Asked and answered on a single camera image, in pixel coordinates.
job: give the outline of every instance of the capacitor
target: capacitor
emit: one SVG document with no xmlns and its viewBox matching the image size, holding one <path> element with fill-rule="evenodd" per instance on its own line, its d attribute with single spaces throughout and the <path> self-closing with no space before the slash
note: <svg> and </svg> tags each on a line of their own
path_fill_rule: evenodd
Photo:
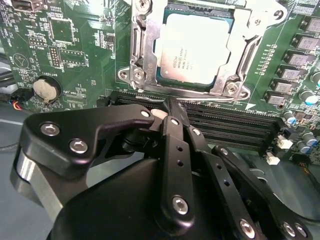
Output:
<svg viewBox="0 0 320 240">
<path fill-rule="evenodd" d="M 314 93 L 307 89 L 307 90 L 303 90 L 300 94 L 299 94 L 299 98 L 304 101 L 304 103 L 306 105 L 314 105 L 318 102 L 318 97 L 316 95 L 314 95 Z"/>
<path fill-rule="evenodd" d="M 308 147 L 312 147 L 318 143 L 318 140 L 315 138 L 312 132 L 306 132 L 302 135 L 302 139 Z"/>
<path fill-rule="evenodd" d="M 45 103 L 52 104 L 62 93 L 62 87 L 53 77 L 42 75 L 33 83 L 33 90 Z"/>
<path fill-rule="evenodd" d="M 314 82 L 318 87 L 320 87 L 320 71 L 317 71 L 314 74 L 312 74 L 310 80 Z"/>
<path fill-rule="evenodd" d="M 304 141 L 298 141 L 296 146 L 302 154 L 306 154 L 310 150 L 310 147 L 307 146 Z"/>
<path fill-rule="evenodd" d="M 283 113 L 283 117 L 284 117 L 286 123 L 289 124 L 289 125 L 293 125 L 293 124 L 295 124 L 297 122 L 297 119 L 293 115 L 293 112 L 290 111 L 290 110 L 285 111 Z"/>
</svg>

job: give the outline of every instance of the green circuit board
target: green circuit board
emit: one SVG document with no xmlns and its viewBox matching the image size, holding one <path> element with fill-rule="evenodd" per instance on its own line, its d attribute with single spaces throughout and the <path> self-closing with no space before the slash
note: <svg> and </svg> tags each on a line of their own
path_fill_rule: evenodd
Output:
<svg viewBox="0 0 320 240">
<path fill-rule="evenodd" d="M 30 89 L 40 76 L 56 79 L 62 88 L 59 99 L 47 104 L 38 96 L 25 103 L 33 112 L 66 111 L 95 108 L 100 96 L 112 91 L 137 94 L 129 84 L 118 78 L 118 70 L 129 66 L 131 4 L 123 0 L 46 0 L 44 9 L 27 12 L 0 1 L 0 38 L 19 88 Z M 241 0 L 213 0 L 215 3 L 238 3 Z M 252 114 L 281 117 L 283 112 L 303 112 L 297 126 L 320 130 L 320 102 L 306 105 L 299 93 L 309 89 L 320 96 L 320 87 L 310 80 L 320 71 L 320 49 L 304 51 L 314 60 L 306 64 L 305 74 L 296 79 L 282 105 L 266 102 L 266 92 L 277 76 L 284 55 L 296 50 L 292 45 L 296 34 L 320 39 L 320 33 L 301 28 L 306 18 L 320 18 L 319 0 L 281 1 L 288 17 L 266 30 L 247 74 L 245 86 L 251 96 L 244 101 L 196 101 Z M 156 92 L 148 96 L 165 97 Z"/>
</svg>

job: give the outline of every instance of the cpu socket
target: cpu socket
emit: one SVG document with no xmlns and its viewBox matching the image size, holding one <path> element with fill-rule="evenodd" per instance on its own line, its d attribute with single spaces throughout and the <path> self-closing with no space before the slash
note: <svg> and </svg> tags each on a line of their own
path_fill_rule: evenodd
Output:
<svg viewBox="0 0 320 240">
<path fill-rule="evenodd" d="M 248 99 L 245 81 L 257 49 L 288 11 L 276 0 L 237 2 L 242 4 L 132 0 L 130 65 L 118 77 L 139 93 L 190 101 Z"/>
</svg>

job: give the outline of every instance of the gray surface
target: gray surface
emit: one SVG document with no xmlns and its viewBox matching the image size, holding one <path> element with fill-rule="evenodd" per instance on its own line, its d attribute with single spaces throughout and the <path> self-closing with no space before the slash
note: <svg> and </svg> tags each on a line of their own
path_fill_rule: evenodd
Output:
<svg viewBox="0 0 320 240">
<path fill-rule="evenodd" d="M 8 105 L 0 105 L 0 146 L 18 141 L 21 124 L 26 115 Z M 45 240 L 52 222 L 46 211 L 35 203 L 17 194 L 10 183 L 10 171 L 15 151 L 0 152 L 0 240 Z M 94 167 L 89 171 L 87 183 L 92 186 L 119 169 L 139 158 L 113 160 Z M 266 178 L 273 191 L 294 212 L 312 219 L 320 219 L 320 196 L 306 178 L 300 167 L 290 162 L 269 166 L 258 157 L 251 157 L 258 168 L 266 172 Z M 319 167 L 313 167 L 320 177 Z M 320 230 L 309 226 L 313 239 L 320 239 Z"/>
</svg>

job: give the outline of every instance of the white connector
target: white connector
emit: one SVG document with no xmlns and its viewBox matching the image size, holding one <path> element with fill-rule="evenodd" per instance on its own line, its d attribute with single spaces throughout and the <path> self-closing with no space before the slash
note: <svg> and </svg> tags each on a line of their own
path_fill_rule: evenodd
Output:
<svg viewBox="0 0 320 240">
<path fill-rule="evenodd" d="M 269 165 L 278 165 L 280 163 L 280 159 L 276 156 L 274 156 L 271 152 L 266 153 L 266 162 Z"/>
<path fill-rule="evenodd" d="M 277 142 L 277 146 L 280 149 L 290 149 L 292 147 L 294 143 L 288 139 L 286 139 L 285 137 L 279 135 L 278 136 L 278 142 Z"/>
</svg>

